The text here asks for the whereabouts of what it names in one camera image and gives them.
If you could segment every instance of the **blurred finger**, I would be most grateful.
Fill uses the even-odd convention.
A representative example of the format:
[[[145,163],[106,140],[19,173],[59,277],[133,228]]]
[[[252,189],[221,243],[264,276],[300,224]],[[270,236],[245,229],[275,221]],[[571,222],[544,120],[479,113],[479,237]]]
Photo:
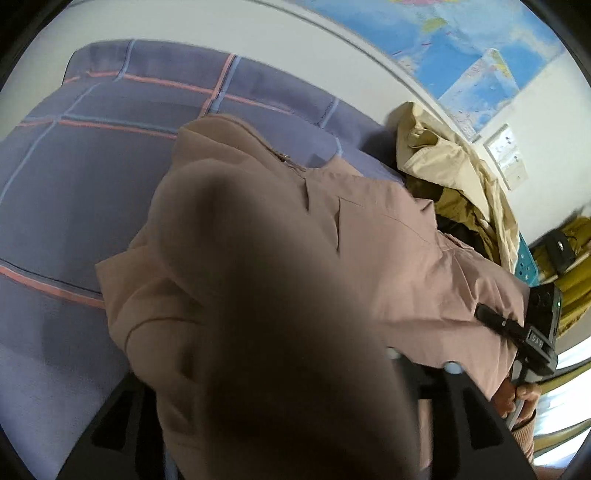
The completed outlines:
[[[517,398],[525,401],[537,401],[540,399],[542,389],[537,384],[522,385],[517,388]]]

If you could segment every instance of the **hand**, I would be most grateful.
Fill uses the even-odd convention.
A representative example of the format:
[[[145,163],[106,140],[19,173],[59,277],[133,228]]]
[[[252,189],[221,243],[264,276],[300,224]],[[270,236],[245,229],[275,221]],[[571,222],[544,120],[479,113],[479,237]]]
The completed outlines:
[[[491,402],[501,418],[505,419],[509,413],[515,411],[515,397],[517,396],[517,399],[524,400],[523,409],[515,424],[519,426],[531,420],[538,406],[541,393],[542,389],[537,384],[522,385],[516,391],[515,385],[511,383],[509,378],[506,378],[493,395]]]

